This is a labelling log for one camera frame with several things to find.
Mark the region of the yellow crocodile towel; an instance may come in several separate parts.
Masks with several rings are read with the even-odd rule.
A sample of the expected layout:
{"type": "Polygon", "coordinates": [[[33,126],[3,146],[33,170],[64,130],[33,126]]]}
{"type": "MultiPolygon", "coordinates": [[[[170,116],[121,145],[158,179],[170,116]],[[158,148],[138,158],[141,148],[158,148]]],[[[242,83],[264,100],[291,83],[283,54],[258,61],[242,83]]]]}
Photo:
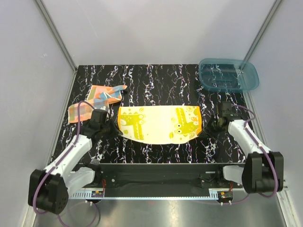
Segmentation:
{"type": "Polygon", "coordinates": [[[152,144],[184,144],[198,137],[203,121],[199,106],[121,106],[117,123],[123,137],[152,144]]]}

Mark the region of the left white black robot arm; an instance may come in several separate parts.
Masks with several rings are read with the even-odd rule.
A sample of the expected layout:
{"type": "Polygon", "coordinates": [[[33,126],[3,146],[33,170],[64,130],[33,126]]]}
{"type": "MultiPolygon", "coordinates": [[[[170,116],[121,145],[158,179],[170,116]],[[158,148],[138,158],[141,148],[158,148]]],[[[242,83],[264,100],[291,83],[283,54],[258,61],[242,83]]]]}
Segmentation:
{"type": "Polygon", "coordinates": [[[98,166],[89,164],[75,173],[80,159],[104,136],[121,135],[105,109],[94,109],[91,118],[78,124],[77,134],[67,148],[44,169],[35,169],[29,180],[28,204],[36,214],[60,214],[68,199],[85,185],[98,187],[102,175],[98,166]]]}

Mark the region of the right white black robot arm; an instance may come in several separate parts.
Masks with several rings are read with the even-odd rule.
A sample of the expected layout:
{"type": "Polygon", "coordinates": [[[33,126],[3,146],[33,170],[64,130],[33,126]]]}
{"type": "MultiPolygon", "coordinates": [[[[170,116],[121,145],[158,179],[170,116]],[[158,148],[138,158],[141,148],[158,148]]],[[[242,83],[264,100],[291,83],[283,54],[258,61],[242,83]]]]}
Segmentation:
{"type": "Polygon", "coordinates": [[[199,133],[201,138],[216,138],[226,132],[235,139],[246,156],[243,167],[224,166],[215,175],[215,182],[222,188],[235,182],[243,186],[248,194],[258,193],[270,198],[283,189],[284,157],[267,147],[250,128],[251,119],[244,120],[233,110],[234,107],[231,102],[218,103],[217,114],[199,133]]]}

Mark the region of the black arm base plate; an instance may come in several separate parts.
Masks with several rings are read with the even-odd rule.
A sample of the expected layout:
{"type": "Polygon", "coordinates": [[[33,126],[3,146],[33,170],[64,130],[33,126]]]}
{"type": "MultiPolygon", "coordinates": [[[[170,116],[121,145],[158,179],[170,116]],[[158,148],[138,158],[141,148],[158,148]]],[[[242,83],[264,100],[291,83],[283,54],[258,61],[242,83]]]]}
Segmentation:
{"type": "Polygon", "coordinates": [[[242,186],[220,178],[224,164],[100,164],[87,188],[105,187],[107,199],[216,198],[242,186]]]}

